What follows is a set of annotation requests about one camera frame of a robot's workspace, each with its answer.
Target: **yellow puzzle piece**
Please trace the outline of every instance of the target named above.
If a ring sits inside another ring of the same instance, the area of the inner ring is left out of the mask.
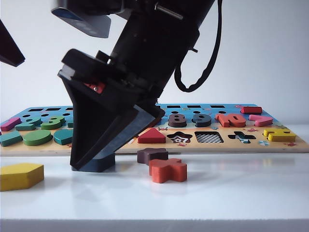
[[[44,166],[35,163],[19,163],[1,167],[1,191],[28,189],[44,180]]]
[[[294,142],[296,134],[292,133],[289,129],[265,129],[264,136],[272,142]]]

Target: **white background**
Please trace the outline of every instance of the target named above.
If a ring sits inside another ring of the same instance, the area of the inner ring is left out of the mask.
[[[93,38],[52,15],[51,2],[1,1],[1,19],[26,57],[18,68],[1,64],[1,121],[28,107],[71,105],[57,77],[65,53],[110,54],[125,25],[112,16],[110,37]],[[171,78],[159,102],[255,103],[282,123],[309,123],[308,12],[307,0],[224,0],[222,42],[209,79],[183,93]],[[217,2],[200,28],[199,53],[183,63],[187,85],[206,67],[216,28]]]

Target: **black cable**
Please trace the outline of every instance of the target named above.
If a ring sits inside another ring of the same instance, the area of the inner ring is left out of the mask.
[[[179,65],[176,66],[175,73],[174,73],[174,78],[177,87],[183,91],[183,92],[193,92],[196,89],[198,89],[208,78],[210,75],[214,64],[217,59],[217,55],[219,52],[219,47],[220,47],[220,40],[221,40],[221,29],[222,29],[222,0],[218,0],[218,29],[217,29],[217,38],[216,38],[216,43],[213,48],[212,56],[209,60],[209,63],[206,67],[206,69],[203,71],[201,77],[197,80],[195,84],[192,84],[189,88],[187,88],[181,81],[182,78],[182,71],[181,71],[181,64],[182,61],[180,62]]]

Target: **red triangle piece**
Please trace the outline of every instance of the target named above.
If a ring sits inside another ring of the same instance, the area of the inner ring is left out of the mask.
[[[164,144],[165,135],[161,134],[156,128],[151,128],[137,139],[139,144]]]

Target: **white tabletop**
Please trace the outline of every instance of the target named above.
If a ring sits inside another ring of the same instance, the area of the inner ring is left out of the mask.
[[[309,126],[288,125],[309,142]],[[309,231],[309,154],[181,154],[186,182],[151,181],[136,156],[115,171],[70,170],[69,157],[3,157],[44,165],[44,181],[1,192],[6,231]]]

